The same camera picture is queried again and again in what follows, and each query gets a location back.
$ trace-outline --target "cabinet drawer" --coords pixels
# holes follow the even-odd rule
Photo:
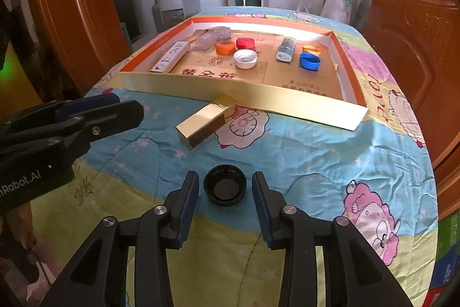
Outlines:
[[[158,0],[160,11],[170,11],[172,9],[181,9],[182,0]]]

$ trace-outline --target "screw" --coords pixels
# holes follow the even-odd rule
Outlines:
[[[112,226],[113,224],[115,224],[115,222],[116,219],[113,216],[106,217],[104,220],[102,220],[102,224],[104,226]]]
[[[295,208],[294,206],[287,205],[283,207],[283,211],[288,215],[294,215],[297,212],[297,208]]]
[[[164,213],[166,213],[167,210],[168,209],[165,206],[156,206],[153,209],[153,212],[155,212],[157,215],[163,215]]]
[[[337,221],[337,224],[340,226],[347,226],[350,223],[350,221],[345,216],[339,216],[337,219],[335,219],[335,221]]]

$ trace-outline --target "cartoon sheep print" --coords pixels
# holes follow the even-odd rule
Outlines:
[[[420,130],[420,125],[404,94],[391,90],[388,93],[388,99],[390,100],[390,105],[392,107],[392,114],[397,117],[399,123],[407,132],[409,137],[411,137],[420,148],[426,147],[422,131]]]
[[[364,183],[356,184],[352,180],[347,186],[344,200],[348,217],[375,252],[389,266],[397,255],[398,233],[401,221],[395,222],[387,204],[383,204],[379,195],[371,191]]]
[[[251,146],[264,135],[265,124],[269,119],[266,112],[245,107],[238,107],[231,117],[232,121],[216,131],[221,148],[231,145],[236,148]]]

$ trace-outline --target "cartoon print tablecloth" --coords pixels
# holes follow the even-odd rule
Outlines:
[[[145,118],[139,128],[95,142],[75,163],[74,181],[32,202],[35,233],[49,268],[62,267],[104,216],[139,216],[179,188],[188,170],[196,170],[202,181],[209,169],[229,163],[249,182],[254,171],[263,171],[289,204],[313,217],[347,216],[413,304],[421,306],[436,255],[435,182],[417,120],[385,64],[354,28],[332,20],[251,7],[223,7],[199,16],[204,14],[313,22],[333,30],[369,104],[365,119],[351,132],[238,108],[227,125],[188,150],[175,126],[206,103],[110,88],[120,64],[88,95],[112,91],[122,100],[136,99]],[[168,252],[176,306],[277,306],[284,252],[269,251],[259,235],[248,188],[234,207],[215,206],[201,189],[188,242]],[[323,306],[320,249],[317,258],[318,305]],[[126,294],[132,306],[132,281]],[[385,291],[375,298],[385,298]]]

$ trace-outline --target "black bottle cap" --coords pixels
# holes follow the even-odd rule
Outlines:
[[[246,177],[240,168],[230,164],[217,165],[204,177],[206,195],[219,206],[234,206],[246,193]]]

